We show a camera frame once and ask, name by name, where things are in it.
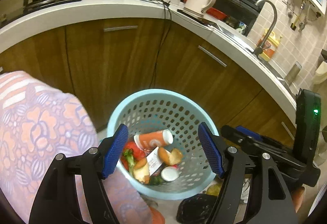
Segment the faucet spout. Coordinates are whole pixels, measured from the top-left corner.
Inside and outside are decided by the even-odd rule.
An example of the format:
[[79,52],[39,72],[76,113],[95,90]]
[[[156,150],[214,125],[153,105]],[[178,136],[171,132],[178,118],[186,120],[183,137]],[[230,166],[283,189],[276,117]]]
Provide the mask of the faucet spout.
[[256,49],[254,50],[253,54],[256,55],[258,57],[259,54],[261,54],[263,52],[263,50],[265,49],[264,48],[264,44],[265,42],[267,41],[270,33],[272,32],[272,30],[274,29],[275,25],[276,25],[276,22],[277,22],[277,9],[276,9],[276,6],[273,4],[272,1],[270,0],[258,0],[256,1],[255,5],[258,6],[260,5],[261,3],[269,3],[271,6],[272,6],[272,9],[274,10],[274,20],[273,22],[271,23],[271,26],[270,28],[268,29],[266,35],[264,36],[262,42],[259,44],[259,46],[256,47]]

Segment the white kettle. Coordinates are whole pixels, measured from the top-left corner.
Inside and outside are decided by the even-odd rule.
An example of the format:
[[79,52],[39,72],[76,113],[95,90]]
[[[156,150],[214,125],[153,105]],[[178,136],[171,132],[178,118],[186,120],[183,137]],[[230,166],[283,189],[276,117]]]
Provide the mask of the white kettle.
[[184,11],[203,17],[205,12],[215,4],[216,0],[187,0]]

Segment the red container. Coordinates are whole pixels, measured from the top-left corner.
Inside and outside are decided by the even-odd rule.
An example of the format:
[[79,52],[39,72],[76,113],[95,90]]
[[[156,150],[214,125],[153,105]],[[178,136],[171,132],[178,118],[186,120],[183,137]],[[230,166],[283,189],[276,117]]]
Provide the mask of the red container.
[[223,12],[211,7],[210,9],[207,10],[207,14],[210,16],[217,18],[218,20],[224,20],[225,17],[227,16]]

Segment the striped fabric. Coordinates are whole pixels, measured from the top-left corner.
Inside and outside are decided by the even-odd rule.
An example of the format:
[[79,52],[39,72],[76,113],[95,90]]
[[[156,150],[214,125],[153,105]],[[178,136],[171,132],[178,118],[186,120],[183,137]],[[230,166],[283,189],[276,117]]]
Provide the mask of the striped fabric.
[[[81,155],[98,146],[96,131],[80,101],[25,72],[0,75],[0,188],[28,223],[40,183],[57,153]],[[151,212],[125,177],[104,182],[121,224],[152,223]],[[91,222],[81,177],[76,176],[83,219]]]

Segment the light blue plastic basket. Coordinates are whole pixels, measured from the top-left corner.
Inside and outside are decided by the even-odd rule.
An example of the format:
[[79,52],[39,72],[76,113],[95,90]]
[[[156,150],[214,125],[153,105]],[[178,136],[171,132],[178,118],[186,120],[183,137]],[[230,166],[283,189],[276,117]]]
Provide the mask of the light blue plastic basket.
[[121,123],[127,125],[130,137],[170,129],[174,142],[165,148],[171,151],[176,147],[184,157],[179,165],[179,178],[159,186],[139,183],[120,161],[117,167],[139,192],[149,197],[179,200],[201,192],[215,177],[197,136],[197,127],[201,122],[206,122],[213,134],[218,135],[209,115],[187,97],[161,89],[143,90],[130,95],[112,113],[107,137],[111,137]]

